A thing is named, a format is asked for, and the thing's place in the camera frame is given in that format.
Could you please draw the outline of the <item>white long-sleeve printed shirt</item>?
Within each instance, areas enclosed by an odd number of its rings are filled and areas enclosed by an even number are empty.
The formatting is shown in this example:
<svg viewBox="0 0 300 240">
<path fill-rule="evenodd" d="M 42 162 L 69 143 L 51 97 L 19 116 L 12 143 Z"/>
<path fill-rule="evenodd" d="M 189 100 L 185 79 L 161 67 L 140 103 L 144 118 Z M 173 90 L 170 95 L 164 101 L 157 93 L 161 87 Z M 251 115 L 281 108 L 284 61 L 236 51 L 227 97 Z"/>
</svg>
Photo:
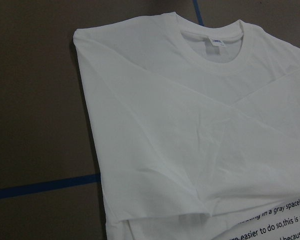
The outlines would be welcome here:
<svg viewBox="0 0 300 240">
<path fill-rule="evenodd" d="M 300 201 L 300 48 L 176 13 L 75 31 L 112 240 L 210 240 Z"/>
</svg>

